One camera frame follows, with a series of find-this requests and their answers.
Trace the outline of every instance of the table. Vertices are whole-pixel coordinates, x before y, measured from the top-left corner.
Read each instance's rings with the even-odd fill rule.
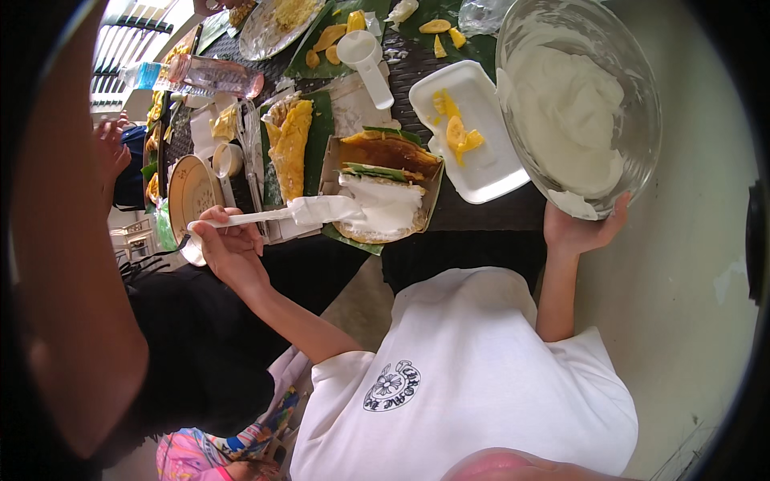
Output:
[[[203,55],[206,57],[216,55],[217,58],[232,60],[262,72],[265,75],[265,87],[262,93],[254,99],[254,104],[259,105],[275,94],[276,82],[282,78],[283,71],[289,65],[299,40],[283,52],[260,62],[244,59],[240,55],[238,43],[239,36],[230,38],[229,35],[224,34],[215,40],[203,52]],[[388,80],[395,99],[390,113],[394,119],[401,123],[402,129],[418,134],[423,144],[427,144],[431,134],[412,110],[409,103],[409,89],[425,75],[449,65],[449,62],[435,58],[432,51],[400,37],[390,28],[385,29],[383,37],[383,50],[388,48],[409,52],[406,58],[389,65],[390,77]],[[310,92],[328,82],[330,80],[303,79],[297,81],[296,89]],[[182,110],[177,115],[179,118],[174,122],[172,143],[164,152],[167,160],[173,160],[192,152],[189,122],[184,122],[184,118],[186,115],[189,116],[189,112]],[[233,179],[231,183],[236,194],[238,207],[244,212],[254,212],[251,205],[239,200],[239,192],[250,200],[250,196],[246,194],[248,185],[245,178]],[[457,194],[452,182],[445,175],[428,230],[542,230],[545,202],[545,197],[540,194],[532,182],[529,182],[499,199],[480,205],[469,204]]]

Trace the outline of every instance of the white spatula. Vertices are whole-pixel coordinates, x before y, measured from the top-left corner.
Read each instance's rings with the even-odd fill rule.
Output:
[[[345,219],[363,219],[363,213],[356,201],[344,195],[317,195],[315,197],[297,197],[289,201],[285,209],[257,212],[255,214],[231,215],[227,222],[216,220],[194,220],[187,224],[187,232],[190,234],[196,246],[203,243],[199,235],[193,231],[196,222],[207,222],[216,228],[231,227],[233,225],[250,224],[266,220],[279,220],[293,218],[297,225],[323,224]]]

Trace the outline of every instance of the whisk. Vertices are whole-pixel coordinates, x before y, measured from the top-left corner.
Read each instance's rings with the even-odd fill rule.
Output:
[[[254,199],[254,209],[263,212],[262,191],[259,188],[259,174],[264,172],[262,158],[262,139],[259,135],[259,112],[251,100],[238,102],[241,115],[236,115],[236,137],[241,144],[246,157],[246,181],[249,183],[251,197]],[[260,233],[270,235],[267,222],[258,222]]]

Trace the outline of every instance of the styrofoam container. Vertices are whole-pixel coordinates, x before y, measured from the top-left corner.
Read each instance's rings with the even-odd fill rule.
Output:
[[[465,129],[478,130],[485,140],[484,144],[463,154],[464,167],[457,164],[447,144],[447,117],[441,115],[438,125],[432,122],[439,116],[433,95],[441,89],[446,89],[457,104]],[[483,204],[529,182],[529,175],[521,166],[505,129],[494,83],[478,62],[463,60],[428,75],[412,86],[409,102],[420,122],[434,134],[441,152],[431,151],[446,159],[447,175],[466,202]]]

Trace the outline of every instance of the white plate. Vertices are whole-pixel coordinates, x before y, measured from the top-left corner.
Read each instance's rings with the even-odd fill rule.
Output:
[[[441,115],[438,125],[431,121],[438,116],[433,95],[441,89],[446,89],[457,104],[465,129],[476,129],[484,137],[484,144],[463,154],[464,167],[457,164],[447,144],[447,116]],[[471,204],[489,202],[529,182],[508,137],[494,92],[494,83],[473,60],[448,65],[423,78],[409,91],[409,102],[417,117],[438,141],[449,179],[460,197]]]
[[[174,165],[169,181],[169,220],[177,245],[187,233],[187,224],[215,205],[225,205],[225,198],[214,171],[198,157],[185,155]],[[195,266],[206,265],[192,242],[187,242],[182,255]]]
[[[281,32],[273,20],[279,2],[280,0],[263,0],[246,19],[238,45],[244,58],[264,60],[284,50],[307,30],[326,4],[323,0],[315,0],[313,11],[305,22],[290,32]]]

